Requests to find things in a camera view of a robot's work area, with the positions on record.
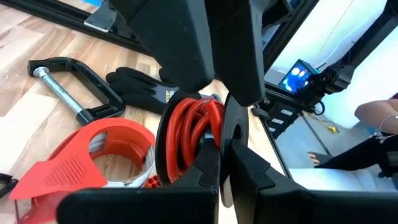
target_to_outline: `person's arm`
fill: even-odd
[[[373,101],[360,105],[355,116],[364,124],[379,128],[388,116],[398,114],[398,100]],[[383,126],[385,132],[398,134],[398,119],[391,118]]]

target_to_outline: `wooden floor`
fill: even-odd
[[[86,11],[95,7],[78,0],[63,0]],[[44,161],[80,125],[75,115],[39,79],[27,74],[28,60],[71,57],[87,64],[102,78],[118,67],[131,67],[158,78],[159,64],[151,57],[44,21],[0,5],[0,172],[20,179],[37,161]],[[53,74],[85,108],[99,101],[72,75]],[[225,100],[227,89],[214,81],[203,93]],[[128,106],[126,119],[141,123],[156,134],[160,116]],[[249,147],[283,173],[258,118],[249,112]],[[134,175],[125,158],[105,156],[95,161],[109,179]],[[0,200],[1,223],[14,223],[12,200]],[[220,223],[234,223],[232,209],[220,205]]]

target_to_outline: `black glove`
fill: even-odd
[[[162,114],[167,102],[178,90],[140,71],[121,67],[106,75],[106,81],[125,104]]]

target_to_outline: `red cable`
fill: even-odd
[[[175,107],[166,135],[166,166],[171,183],[175,182],[195,159],[197,142],[209,124],[215,144],[220,147],[223,117],[224,105],[212,98],[186,98]],[[179,149],[182,151],[184,167],[178,166]]]

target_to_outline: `metal screw rod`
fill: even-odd
[[[55,81],[49,73],[47,67],[38,67],[33,71],[35,77],[39,77],[43,82],[55,93],[57,96],[64,101],[76,114],[84,110],[84,108],[75,100],[73,97]]]

